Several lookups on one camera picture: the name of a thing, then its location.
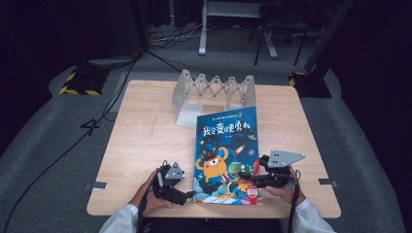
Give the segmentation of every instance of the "white sleeve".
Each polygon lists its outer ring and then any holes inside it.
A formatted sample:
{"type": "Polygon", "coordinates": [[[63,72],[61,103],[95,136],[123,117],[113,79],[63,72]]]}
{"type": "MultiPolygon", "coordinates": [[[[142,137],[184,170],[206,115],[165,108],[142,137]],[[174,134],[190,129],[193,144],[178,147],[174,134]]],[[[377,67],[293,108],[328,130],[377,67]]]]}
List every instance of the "white sleeve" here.
{"type": "Polygon", "coordinates": [[[99,232],[135,233],[137,224],[137,208],[131,204],[118,210],[103,224],[99,232]]]}
{"type": "Polygon", "coordinates": [[[324,220],[318,209],[309,199],[305,199],[295,210],[293,219],[294,233],[334,232],[324,220]]]}

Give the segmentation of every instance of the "children's book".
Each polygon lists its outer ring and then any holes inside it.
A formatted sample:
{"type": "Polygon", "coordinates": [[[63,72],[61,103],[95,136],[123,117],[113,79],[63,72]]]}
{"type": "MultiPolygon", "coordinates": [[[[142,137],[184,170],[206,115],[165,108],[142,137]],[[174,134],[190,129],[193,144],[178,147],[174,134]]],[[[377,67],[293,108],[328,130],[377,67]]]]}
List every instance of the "children's book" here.
{"type": "Polygon", "coordinates": [[[259,174],[257,108],[198,116],[192,201],[261,205],[261,190],[238,172],[259,174]]]}

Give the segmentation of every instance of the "human hand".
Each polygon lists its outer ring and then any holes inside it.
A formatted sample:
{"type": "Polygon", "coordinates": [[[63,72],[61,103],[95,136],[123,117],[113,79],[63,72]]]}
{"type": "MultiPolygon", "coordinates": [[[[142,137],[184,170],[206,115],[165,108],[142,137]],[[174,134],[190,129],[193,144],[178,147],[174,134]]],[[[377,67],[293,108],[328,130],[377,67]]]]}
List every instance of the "human hand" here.
{"type": "MultiPolygon", "coordinates": [[[[296,172],[294,171],[293,167],[291,167],[291,173],[294,177],[296,177],[296,172]]],[[[285,187],[278,188],[273,186],[266,186],[264,188],[267,192],[274,196],[280,197],[284,202],[291,204],[293,200],[293,195],[295,188],[286,189],[285,187]]],[[[302,203],[306,199],[306,196],[303,194],[302,190],[300,190],[299,198],[297,198],[296,206],[302,203]]]]}
{"type": "MultiPolygon", "coordinates": [[[[156,171],[153,171],[151,175],[148,177],[148,180],[145,181],[139,189],[134,194],[133,198],[129,201],[129,204],[132,204],[135,207],[139,207],[140,201],[142,200],[143,195],[145,194],[146,189],[148,188],[149,184],[151,183],[152,178],[156,175],[156,171]]],[[[148,202],[146,204],[146,209],[143,212],[143,215],[150,213],[151,211],[159,208],[168,208],[172,209],[173,204],[169,201],[163,199],[157,199],[155,194],[152,190],[149,191],[148,194],[148,202]]]]}

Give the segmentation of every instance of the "wooden table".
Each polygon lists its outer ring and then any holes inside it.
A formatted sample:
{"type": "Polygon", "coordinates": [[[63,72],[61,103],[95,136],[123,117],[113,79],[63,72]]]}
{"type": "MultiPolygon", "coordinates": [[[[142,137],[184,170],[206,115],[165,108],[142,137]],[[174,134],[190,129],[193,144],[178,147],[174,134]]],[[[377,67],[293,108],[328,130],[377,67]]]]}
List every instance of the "wooden table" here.
{"type": "MultiPolygon", "coordinates": [[[[195,129],[176,125],[172,104],[175,82],[131,81],[108,143],[96,181],[106,189],[94,189],[87,211],[93,216],[109,216],[125,205],[148,175],[163,160],[177,161],[186,177],[175,187],[191,191],[194,171],[195,129]]],[[[305,195],[323,217],[339,217],[340,208],[327,179],[306,116],[291,86],[256,85],[257,124],[260,155],[271,150],[300,152],[306,158],[293,164],[301,172],[305,195]]],[[[223,111],[222,101],[209,101],[202,114],[223,111]]],[[[182,207],[154,211],[150,216],[167,217],[289,217],[291,206],[263,192],[262,206],[229,206],[188,202],[182,207]]]]}

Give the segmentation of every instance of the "book cover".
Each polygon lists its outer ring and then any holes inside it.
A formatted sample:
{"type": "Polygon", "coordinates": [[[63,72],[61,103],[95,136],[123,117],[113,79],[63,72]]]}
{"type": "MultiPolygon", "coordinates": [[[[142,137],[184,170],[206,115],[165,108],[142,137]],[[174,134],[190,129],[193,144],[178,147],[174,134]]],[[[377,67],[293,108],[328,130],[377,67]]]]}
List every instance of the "book cover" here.
{"type": "Polygon", "coordinates": [[[261,205],[261,190],[238,172],[259,174],[256,107],[198,116],[192,201],[261,205]]]}

